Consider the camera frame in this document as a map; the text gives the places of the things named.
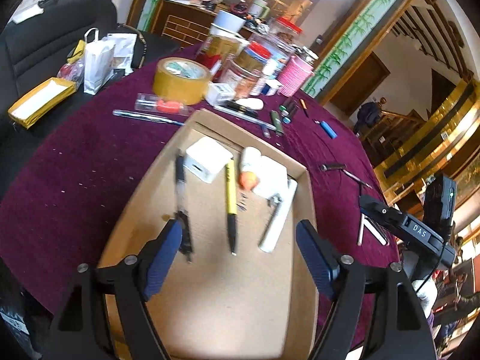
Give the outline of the white gloved right hand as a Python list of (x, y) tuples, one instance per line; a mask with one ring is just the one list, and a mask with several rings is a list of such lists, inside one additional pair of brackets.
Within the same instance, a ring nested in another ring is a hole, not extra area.
[(438, 289), (433, 280), (433, 273), (428, 271), (425, 277), (416, 277), (416, 268), (420, 258), (412, 251), (405, 250), (402, 256), (403, 270), (410, 279), (412, 287), (416, 292), (416, 296), (421, 304), (421, 308), (428, 318), (432, 314), (432, 308), (437, 300)]

